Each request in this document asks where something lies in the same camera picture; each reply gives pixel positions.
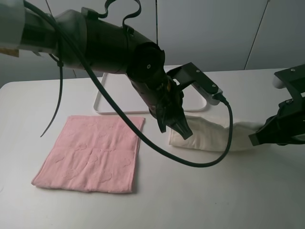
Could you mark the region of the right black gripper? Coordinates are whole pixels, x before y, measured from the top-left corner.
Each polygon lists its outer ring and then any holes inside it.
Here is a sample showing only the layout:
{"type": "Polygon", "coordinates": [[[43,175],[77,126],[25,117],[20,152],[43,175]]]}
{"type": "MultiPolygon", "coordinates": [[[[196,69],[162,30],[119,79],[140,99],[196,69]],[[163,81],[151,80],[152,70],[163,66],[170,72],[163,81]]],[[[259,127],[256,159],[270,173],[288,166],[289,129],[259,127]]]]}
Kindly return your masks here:
{"type": "Polygon", "coordinates": [[[264,129],[250,134],[253,146],[263,144],[303,145],[305,143],[305,108],[304,99],[296,102],[293,99],[279,104],[277,115],[270,117],[264,129]]]}

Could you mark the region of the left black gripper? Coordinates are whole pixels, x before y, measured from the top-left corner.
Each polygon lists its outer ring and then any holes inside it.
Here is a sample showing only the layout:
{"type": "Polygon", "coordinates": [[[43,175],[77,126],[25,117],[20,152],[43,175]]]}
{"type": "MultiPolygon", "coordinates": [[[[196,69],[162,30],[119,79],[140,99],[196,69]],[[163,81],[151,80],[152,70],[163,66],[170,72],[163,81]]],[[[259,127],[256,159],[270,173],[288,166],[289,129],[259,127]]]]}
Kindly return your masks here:
{"type": "Polygon", "coordinates": [[[147,81],[145,86],[152,102],[149,110],[157,120],[160,132],[165,133],[166,128],[169,127],[179,133],[183,139],[191,137],[193,132],[186,122],[182,108],[183,93],[178,91],[176,82],[147,81]]]}

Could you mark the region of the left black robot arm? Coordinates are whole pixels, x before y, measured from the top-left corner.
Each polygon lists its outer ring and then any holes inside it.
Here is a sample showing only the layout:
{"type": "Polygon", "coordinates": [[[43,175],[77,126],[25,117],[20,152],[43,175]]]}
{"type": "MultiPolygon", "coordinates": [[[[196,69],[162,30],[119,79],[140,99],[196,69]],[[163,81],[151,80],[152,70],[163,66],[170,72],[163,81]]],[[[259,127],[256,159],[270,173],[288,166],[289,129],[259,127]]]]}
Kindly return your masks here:
{"type": "Polygon", "coordinates": [[[61,32],[80,50],[94,71],[125,74],[157,120],[161,132],[169,127],[184,139],[192,135],[184,111],[183,92],[164,70],[165,53],[132,27],[104,21],[106,14],[82,8],[53,17],[34,13],[25,0],[0,3],[2,48],[47,53],[71,68],[82,64],[61,32]]]}

